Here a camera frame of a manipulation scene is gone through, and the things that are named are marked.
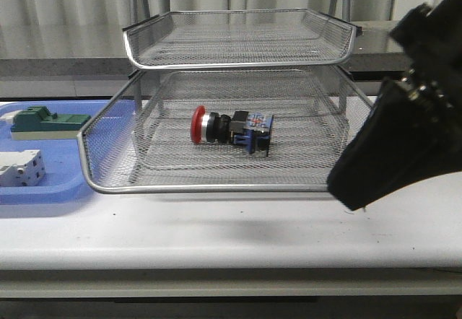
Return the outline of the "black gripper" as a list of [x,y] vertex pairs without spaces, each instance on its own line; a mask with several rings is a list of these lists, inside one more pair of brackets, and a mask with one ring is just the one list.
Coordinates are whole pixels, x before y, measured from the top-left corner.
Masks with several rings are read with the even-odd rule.
[[442,0],[411,9],[390,31],[425,82],[436,82],[461,108],[461,0]]

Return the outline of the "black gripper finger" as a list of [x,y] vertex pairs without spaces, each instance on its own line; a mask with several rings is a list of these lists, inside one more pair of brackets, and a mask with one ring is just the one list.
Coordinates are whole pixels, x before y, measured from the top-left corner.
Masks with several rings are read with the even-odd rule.
[[407,185],[461,171],[461,109],[441,92],[386,79],[354,139],[327,178],[354,211]]

